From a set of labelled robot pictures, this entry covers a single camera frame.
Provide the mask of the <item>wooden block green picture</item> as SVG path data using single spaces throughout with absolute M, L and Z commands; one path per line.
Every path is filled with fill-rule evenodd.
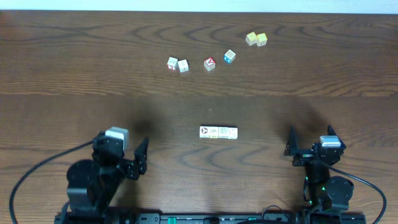
M 238 138 L 238 128 L 228 128 L 228 139 Z

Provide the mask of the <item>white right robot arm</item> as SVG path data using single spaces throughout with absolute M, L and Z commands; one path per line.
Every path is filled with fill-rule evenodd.
M 298 215 L 299 223 L 343 222 L 341 216 L 349 209 L 354 185 L 344 177 L 331 176 L 330 169 L 340 161 L 345 149 L 331 126 L 327 135 L 320 136 L 310 149 L 299 148 L 295 129 L 290 128 L 284 155 L 293 157 L 293 166 L 305 168 L 303 199 L 310 204 Z

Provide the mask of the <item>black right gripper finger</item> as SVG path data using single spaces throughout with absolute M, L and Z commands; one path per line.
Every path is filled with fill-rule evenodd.
M 289 137 L 287 141 L 287 145 L 285 147 L 284 154 L 296 154 L 299 150 L 297 144 L 297 135 L 295 132 L 295 128 L 293 126 L 290 127 Z
M 338 137 L 332 125 L 328 126 L 328 134 L 326 139 L 327 146 L 343 146 L 343 141 Z

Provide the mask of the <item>yellow wooden block left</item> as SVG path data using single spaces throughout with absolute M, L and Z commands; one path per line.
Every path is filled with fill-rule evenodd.
M 259 42 L 259 38 L 255 32 L 251 32 L 246 36 L 246 42 L 251 46 L 257 44 Z

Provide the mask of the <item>wooden block red 3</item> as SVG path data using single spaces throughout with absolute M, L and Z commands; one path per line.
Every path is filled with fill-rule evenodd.
M 176 70 L 178 68 L 178 59 L 174 57 L 169 57 L 167 67 L 169 70 Z

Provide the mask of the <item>wooden block letter Y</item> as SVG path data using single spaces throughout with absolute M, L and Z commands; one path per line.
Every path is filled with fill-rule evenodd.
M 229 127 L 219 127 L 218 128 L 218 137 L 222 139 L 228 139 L 229 136 Z

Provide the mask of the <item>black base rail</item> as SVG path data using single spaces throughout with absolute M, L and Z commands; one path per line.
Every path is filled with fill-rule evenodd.
M 55 216 L 54 224 L 62 223 L 119 223 L 119 224 L 235 224 L 235 223 L 340 223 L 365 224 L 364 215 L 343 213 L 337 215 L 311 214 L 302 218 L 299 213 L 266 210 L 262 214 L 160 214 L 132 213 L 128 210 L 110 208 L 101 216 L 89 216 L 63 210 Z

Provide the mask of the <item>wooden block blue T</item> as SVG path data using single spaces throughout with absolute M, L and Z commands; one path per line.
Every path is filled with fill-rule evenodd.
M 180 72 L 187 72 L 189 71 L 189 65 L 186 59 L 178 61 L 178 68 Z

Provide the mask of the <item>wooden block green edge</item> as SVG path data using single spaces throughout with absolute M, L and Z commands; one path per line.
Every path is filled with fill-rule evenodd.
M 219 127 L 210 126 L 208 128 L 209 138 L 219 138 Z

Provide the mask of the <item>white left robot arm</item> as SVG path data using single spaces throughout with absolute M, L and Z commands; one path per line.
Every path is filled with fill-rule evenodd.
M 134 151 L 134 159 L 124 158 L 125 141 L 105 132 L 93 139 L 91 159 L 80 160 L 67 171 L 67 195 L 56 223 L 135 223 L 136 215 L 123 208 L 110 207 L 125 179 L 138 180 L 147 170 L 149 139 Z

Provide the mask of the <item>yellow wooden block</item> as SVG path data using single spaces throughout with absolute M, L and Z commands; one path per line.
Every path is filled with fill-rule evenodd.
M 259 38 L 255 32 L 251 32 L 246 36 L 246 42 L 251 46 L 257 44 L 259 42 Z
M 261 47 L 267 44 L 268 38 L 265 33 L 257 35 L 257 46 Z

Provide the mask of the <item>wooden block red A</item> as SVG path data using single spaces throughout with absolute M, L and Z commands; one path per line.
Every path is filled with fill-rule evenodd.
M 216 62 L 213 57 L 208 57 L 204 60 L 204 67 L 210 71 L 216 67 Z

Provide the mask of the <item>yellow wooden block right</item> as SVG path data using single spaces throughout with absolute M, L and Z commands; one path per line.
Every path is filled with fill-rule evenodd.
M 261 47 L 267 44 L 268 38 L 265 33 L 257 35 L 257 46 Z

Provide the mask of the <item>wooden block blue X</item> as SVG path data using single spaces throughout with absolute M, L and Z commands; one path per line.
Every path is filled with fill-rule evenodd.
M 224 54 L 224 61 L 228 64 L 231 64 L 233 60 L 236 58 L 236 53 L 233 52 L 231 49 L 229 49 L 225 54 Z

